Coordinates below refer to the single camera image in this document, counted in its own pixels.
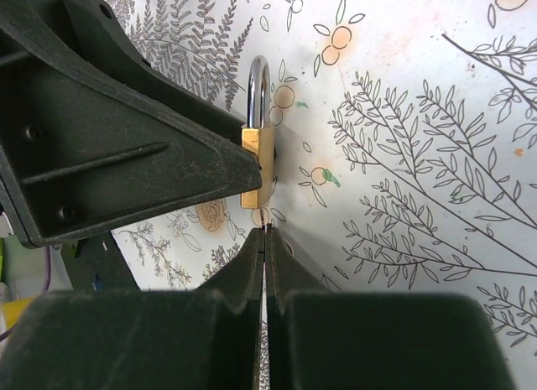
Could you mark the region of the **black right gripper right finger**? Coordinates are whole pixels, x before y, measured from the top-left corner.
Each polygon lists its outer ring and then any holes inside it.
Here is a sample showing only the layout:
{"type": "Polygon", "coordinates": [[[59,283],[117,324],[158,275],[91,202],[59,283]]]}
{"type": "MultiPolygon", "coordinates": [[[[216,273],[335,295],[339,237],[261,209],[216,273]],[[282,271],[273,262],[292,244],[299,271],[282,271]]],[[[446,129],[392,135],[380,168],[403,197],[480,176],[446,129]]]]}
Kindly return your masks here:
{"type": "Polygon", "coordinates": [[[266,229],[273,389],[511,389],[487,320],[457,294],[332,292],[266,229]]]}

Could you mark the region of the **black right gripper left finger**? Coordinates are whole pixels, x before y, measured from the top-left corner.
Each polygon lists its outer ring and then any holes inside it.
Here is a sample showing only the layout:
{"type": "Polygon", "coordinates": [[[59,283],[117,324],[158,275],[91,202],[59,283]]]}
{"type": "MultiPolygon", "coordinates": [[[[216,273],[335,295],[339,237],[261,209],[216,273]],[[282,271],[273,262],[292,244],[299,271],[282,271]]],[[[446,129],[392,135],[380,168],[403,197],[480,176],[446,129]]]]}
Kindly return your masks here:
{"type": "Polygon", "coordinates": [[[191,291],[59,291],[23,312],[4,389],[254,389],[265,234],[191,291]]]}

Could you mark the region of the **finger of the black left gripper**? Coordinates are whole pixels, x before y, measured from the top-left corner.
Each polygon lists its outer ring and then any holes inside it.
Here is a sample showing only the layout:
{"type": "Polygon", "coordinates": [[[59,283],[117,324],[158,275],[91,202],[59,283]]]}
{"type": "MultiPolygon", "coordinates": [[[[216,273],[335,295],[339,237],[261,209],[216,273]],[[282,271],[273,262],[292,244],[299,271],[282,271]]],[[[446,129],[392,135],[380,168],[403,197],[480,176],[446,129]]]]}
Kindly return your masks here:
{"type": "Polygon", "coordinates": [[[239,145],[242,122],[152,69],[103,0],[27,0],[52,31],[83,60],[139,94],[169,108],[180,123],[239,145]]]}
{"type": "Polygon", "coordinates": [[[44,25],[1,27],[1,206],[24,246],[260,187],[241,123],[170,94],[178,110],[101,72],[44,25]]]}

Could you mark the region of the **small brass padlock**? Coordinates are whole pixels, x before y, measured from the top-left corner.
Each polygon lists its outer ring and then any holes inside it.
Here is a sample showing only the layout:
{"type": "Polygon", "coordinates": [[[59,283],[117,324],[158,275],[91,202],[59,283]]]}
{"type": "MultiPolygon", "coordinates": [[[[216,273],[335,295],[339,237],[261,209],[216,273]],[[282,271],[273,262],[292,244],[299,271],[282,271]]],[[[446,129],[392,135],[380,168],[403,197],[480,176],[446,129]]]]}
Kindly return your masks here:
{"type": "Polygon", "coordinates": [[[262,209],[272,194],[275,126],[269,117],[270,84],[269,63],[264,56],[258,55],[251,63],[248,76],[247,124],[242,129],[242,148],[256,157],[262,185],[241,193],[244,209],[262,209]]]}

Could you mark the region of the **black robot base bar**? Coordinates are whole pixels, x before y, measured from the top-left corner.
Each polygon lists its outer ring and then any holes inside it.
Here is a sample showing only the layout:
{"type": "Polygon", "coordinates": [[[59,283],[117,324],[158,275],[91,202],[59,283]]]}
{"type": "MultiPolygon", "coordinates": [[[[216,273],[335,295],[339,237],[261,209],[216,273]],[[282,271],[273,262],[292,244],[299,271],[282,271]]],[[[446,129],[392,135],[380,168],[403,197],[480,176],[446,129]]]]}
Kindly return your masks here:
{"type": "Polygon", "coordinates": [[[75,290],[139,289],[111,232],[65,242],[60,255],[75,290]]]}

